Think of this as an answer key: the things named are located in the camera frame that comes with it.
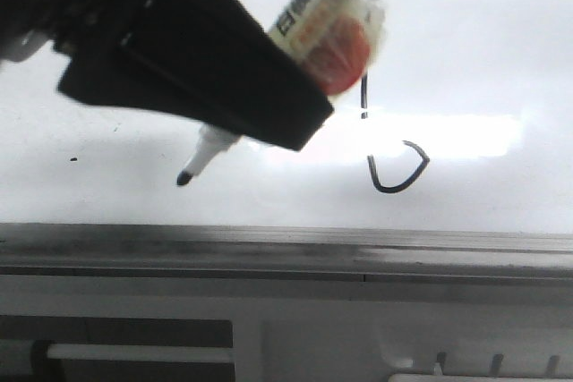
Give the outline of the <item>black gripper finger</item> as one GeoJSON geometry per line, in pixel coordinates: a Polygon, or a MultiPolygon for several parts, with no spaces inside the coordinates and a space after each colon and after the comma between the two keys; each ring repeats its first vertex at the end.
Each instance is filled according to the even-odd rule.
{"type": "Polygon", "coordinates": [[[197,119],[292,150],[333,111],[238,0],[110,0],[58,88],[86,105],[197,119]]]}

